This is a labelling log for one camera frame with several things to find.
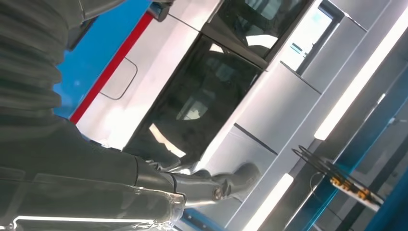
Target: glass panel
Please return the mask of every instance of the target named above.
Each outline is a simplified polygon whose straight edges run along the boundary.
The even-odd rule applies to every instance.
[[[0,176],[16,175],[11,171]],[[7,211],[0,220],[11,228],[0,230],[169,230],[185,205],[180,194],[48,174],[37,174],[33,181],[1,178],[0,188],[7,193],[0,197]]]
[[[304,19],[294,33],[291,48],[282,54],[281,60],[296,71],[313,46],[332,23],[332,18],[321,9],[315,9],[310,18]]]
[[[261,73],[202,36],[159,95],[124,152],[160,162],[198,161]]]
[[[225,0],[211,21],[224,36],[265,57],[307,0]]]

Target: train door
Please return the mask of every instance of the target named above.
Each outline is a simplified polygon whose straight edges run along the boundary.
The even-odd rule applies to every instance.
[[[108,144],[168,168],[199,161],[211,142],[219,139],[217,135],[227,120],[267,71],[312,2],[223,0],[212,6],[214,11],[207,13],[201,27],[188,25],[194,29],[194,38],[187,28],[181,30],[194,21],[183,22],[185,12],[177,17],[170,10],[170,17],[161,24],[168,26],[149,26],[149,36],[138,41],[129,53],[141,56],[157,37],[164,40],[155,44],[160,52],[151,63],[144,64],[150,69],[133,93],[128,92],[131,99],[119,115],[113,116],[116,121],[107,128]],[[173,7],[177,14],[177,1]],[[183,25],[173,27],[167,36],[172,20]],[[139,75],[141,66],[137,62],[135,65]],[[112,101],[107,106],[108,113],[112,113],[114,104]]]

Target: fluorescent light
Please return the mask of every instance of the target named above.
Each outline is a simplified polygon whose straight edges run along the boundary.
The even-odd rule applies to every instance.
[[[185,152],[178,149],[178,147],[176,147],[174,144],[172,144],[170,141],[168,141],[168,139],[159,131],[159,129],[156,127],[155,124],[152,124],[149,127],[149,130],[152,132],[154,138],[156,138],[156,140],[159,143],[163,143],[166,146],[166,148],[169,151],[171,151],[174,155],[178,156],[179,158],[182,158],[183,156],[186,155]]]
[[[266,48],[272,48],[277,40],[277,37],[271,35],[251,35],[246,37],[248,46],[259,45]]]
[[[154,220],[151,219],[59,218],[59,217],[18,216],[13,220],[14,228],[17,227],[18,220],[107,222],[107,223],[132,223],[132,224],[154,222]]]
[[[337,104],[330,111],[329,115],[320,125],[315,133],[315,138],[319,140],[326,140],[336,124],[343,117],[344,113],[350,107],[351,103],[356,99],[360,91],[367,84],[371,76],[380,66],[381,62],[393,48],[398,39],[402,36],[408,27],[408,8],[404,10],[402,15],[398,18],[388,34],[384,37],[374,53],[368,59],[366,64],[361,68],[350,86],[345,90]]]
[[[384,97],[385,97],[385,93],[383,93],[383,94],[380,96],[380,98],[379,98],[378,101],[377,101],[377,104],[380,104],[381,101],[383,101]]]
[[[293,182],[293,177],[289,174],[283,175],[275,188],[270,192],[266,200],[262,203],[254,216],[249,220],[243,231],[256,231],[264,223],[279,200],[283,197],[289,186]]]

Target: cable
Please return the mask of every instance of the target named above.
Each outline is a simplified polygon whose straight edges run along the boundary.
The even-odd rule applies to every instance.
[[[323,200],[321,200],[321,199],[315,194],[315,191],[313,190],[314,186],[312,186],[312,185],[313,185],[313,184],[312,184],[312,181],[313,181],[314,177],[317,176],[317,175],[319,175],[319,174],[322,174],[322,173],[321,173],[321,172],[316,172],[315,174],[313,174],[313,175],[310,177],[309,186],[310,186],[310,190],[311,190],[312,194],[315,196],[315,198],[316,198],[322,205],[324,205]],[[339,215],[337,215],[337,213],[334,212],[334,211],[329,207],[329,205],[326,206],[326,209],[329,210],[331,213],[333,213],[341,222],[343,222],[343,219],[342,219]]]

